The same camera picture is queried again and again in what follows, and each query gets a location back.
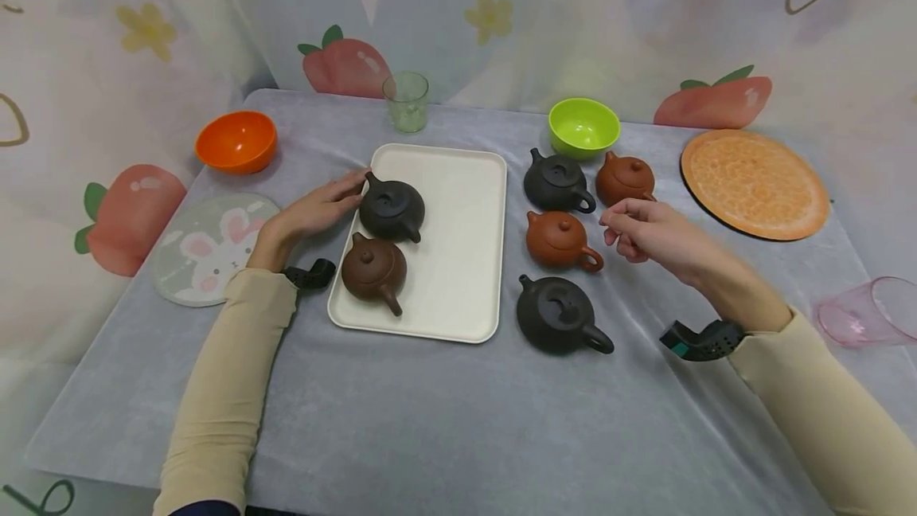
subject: clear glass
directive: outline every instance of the clear glass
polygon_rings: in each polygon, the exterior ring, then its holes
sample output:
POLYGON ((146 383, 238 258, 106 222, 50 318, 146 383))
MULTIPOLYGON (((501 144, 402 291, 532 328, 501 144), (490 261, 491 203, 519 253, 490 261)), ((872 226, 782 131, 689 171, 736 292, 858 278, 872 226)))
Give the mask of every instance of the clear glass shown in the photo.
POLYGON ((396 72, 382 83, 392 123, 405 134, 414 134, 427 125, 427 93, 430 83, 416 72, 396 72))
POLYGON ((917 285, 879 277, 828 299, 815 310, 825 333, 843 346, 917 342, 917 285))

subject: green bowl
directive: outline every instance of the green bowl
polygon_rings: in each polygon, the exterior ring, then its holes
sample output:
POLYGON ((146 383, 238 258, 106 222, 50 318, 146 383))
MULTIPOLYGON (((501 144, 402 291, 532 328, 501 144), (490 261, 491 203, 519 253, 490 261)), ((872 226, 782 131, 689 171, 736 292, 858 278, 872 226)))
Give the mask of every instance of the green bowl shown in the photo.
POLYGON ((595 158, 617 142, 621 120, 608 106, 588 98, 567 98, 548 114, 551 147, 575 160, 595 158))

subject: bunny coaster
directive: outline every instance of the bunny coaster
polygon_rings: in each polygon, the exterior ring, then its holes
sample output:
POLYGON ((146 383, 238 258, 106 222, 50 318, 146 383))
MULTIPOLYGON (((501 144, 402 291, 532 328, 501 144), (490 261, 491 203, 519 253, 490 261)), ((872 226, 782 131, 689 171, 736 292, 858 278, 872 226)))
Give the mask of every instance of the bunny coaster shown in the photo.
POLYGON ((261 226, 277 213, 270 200, 253 193, 194 204, 169 223, 156 244, 156 291, 187 307, 223 303, 223 288, 245 268, 261 226))

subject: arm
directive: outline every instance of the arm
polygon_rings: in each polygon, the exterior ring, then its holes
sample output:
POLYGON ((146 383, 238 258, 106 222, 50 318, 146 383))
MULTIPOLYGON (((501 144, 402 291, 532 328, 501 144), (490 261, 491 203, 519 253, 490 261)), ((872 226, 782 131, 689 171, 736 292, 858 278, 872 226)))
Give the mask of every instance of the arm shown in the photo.
POLYGON ((245 511, 245 480, 258 441, 267 379, 296 308, 296 289, 278 272, 298 240, 325 230, 357 207, 366 172, 321 186, 261 228, 248 268, 225 288, 227 304, 207 335, 181 398, 155 516, 191 510, 205 500, 215 502, 215 509, 229 504, 238 514, 245 511))
POLYGON ((835 514, 915 514, 915 445, 754 269, 666 204, 622 201, 602 223, 620 255, 656 260, 748 331, 732 366, 835 514))

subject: orange round mat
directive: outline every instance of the orange round mat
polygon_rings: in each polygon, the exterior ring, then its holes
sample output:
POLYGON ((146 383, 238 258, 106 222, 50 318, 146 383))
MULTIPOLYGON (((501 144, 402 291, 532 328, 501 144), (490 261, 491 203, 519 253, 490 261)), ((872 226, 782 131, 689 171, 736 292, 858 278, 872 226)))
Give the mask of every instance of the orange round mat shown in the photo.
POLYGON ((688 189, 708 212, 740 232, 795 240, 828 219, 828 194, 800 156, 742 130, 707 131, 681 153, 688 189))

